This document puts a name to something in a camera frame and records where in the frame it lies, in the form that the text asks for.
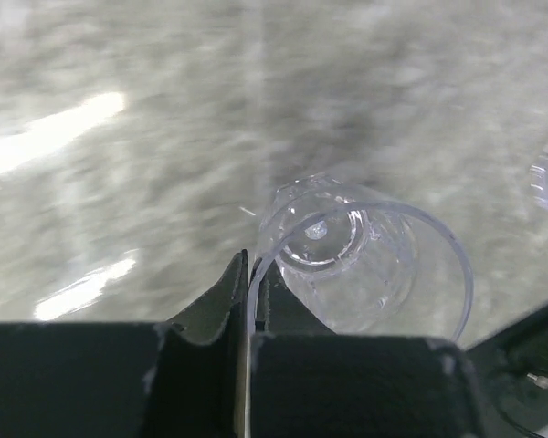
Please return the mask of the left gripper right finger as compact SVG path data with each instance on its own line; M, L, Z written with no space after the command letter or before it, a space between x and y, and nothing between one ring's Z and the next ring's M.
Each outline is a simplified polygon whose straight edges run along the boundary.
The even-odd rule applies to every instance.
M252 437L485 437L477 376L455 344L336 335L257 265L249 347Z

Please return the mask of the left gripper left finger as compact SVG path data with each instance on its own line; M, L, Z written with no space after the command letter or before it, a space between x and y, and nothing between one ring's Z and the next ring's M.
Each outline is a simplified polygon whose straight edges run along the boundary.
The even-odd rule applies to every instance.
M0 323L0 437L232 437L248 255L161 322Z

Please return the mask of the clear glass five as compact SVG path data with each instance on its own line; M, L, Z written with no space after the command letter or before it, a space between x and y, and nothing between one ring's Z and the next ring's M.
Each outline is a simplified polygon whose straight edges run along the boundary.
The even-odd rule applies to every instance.
M248 330L458 341L474 279L454 233L426 211L315 174L281 186L262 216Z

